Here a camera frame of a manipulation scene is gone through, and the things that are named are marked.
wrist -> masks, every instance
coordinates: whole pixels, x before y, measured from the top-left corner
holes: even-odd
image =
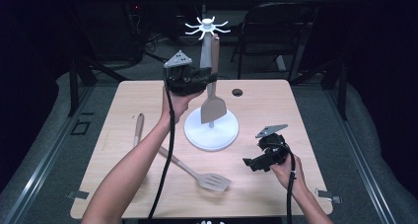
[[[306,186],[294,186],[292,189],[292,196],[298,203],[304,202],[306,199],[309,199],[310,195],[312,194]]]

spatula handle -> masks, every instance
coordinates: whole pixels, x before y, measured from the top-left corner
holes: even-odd
[[[160,150],[159,150],[159,153],[161,153],[163,156],[165,156],[165,157],[169,157],[169,150],[167,150],[165,147],[163,147],[163,146],[160,146]],[[180,160],[175,156],[175,155],[172,155],[172,162],[174,162],[174,163],[178,163]]]
[[[165,157],[169,156],[169,151],[163,146],[160,147],[159,153],[161,153]],[[191,170],[189,167],[187,167],[185,164],[183,164],[175,155],[172,155],[172,162],[174,162],[183,170],[187,171],[189,174],[197,178],[197,174],[193,170]]]
[[[219,37],[217,34],[212,35],[212,73],[218,73],[218,64],[219,64]]]

forearm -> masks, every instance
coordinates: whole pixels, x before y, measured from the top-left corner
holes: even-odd
[[[84,214],[84,223],[118,223],[147,175],[164,139],[170,119],[162,117],[150,133],[104,178]]]
[[[332,223],[329,217],[319,206],[319,203],[317,203],[316,199],[314,198],[314,195],[307,188],[304,188],[297,194],[294,194],[293,197],[295,198],[296,202],[298,202],[299,206],[304,212],[304,215],[307,218],[308,223]]]

dark background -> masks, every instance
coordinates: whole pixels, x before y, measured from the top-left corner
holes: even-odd
[[[359,91],[375,122],[382,156],[418,197],[418,6],[414,1],[321,6],[300,68],[318,67],[349,45],[349,83]],[[177,37],[159,20],[167,15],[167,21],[174,21],[181,6],[140,5],[144,26],[138,33],[126,21],[134,5],[83,3],[71,6],[74,12],[69,12],[62,3],[51,5],[48,0],[0,2],[3,189],[46,120],[57,97],[55,80],[68,71],[74,54],[139,62],[150,26]]]

left hand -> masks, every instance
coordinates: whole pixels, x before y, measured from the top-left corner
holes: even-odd
[[[170,97],[172,99],[173,110],[174,110],[174,121],[178,123],[180,117],[184,114],[185,111],[188,109],[188,104],[194,98],[197,98],[203,93],[203,91],[190,94],[187,96],[179,96],[172,92],[170,92]],[[166,89],[163,87],[163,108],[162,108],[162,117],[168,116],[170,118],[170,105],[169,99],[167,98]]]

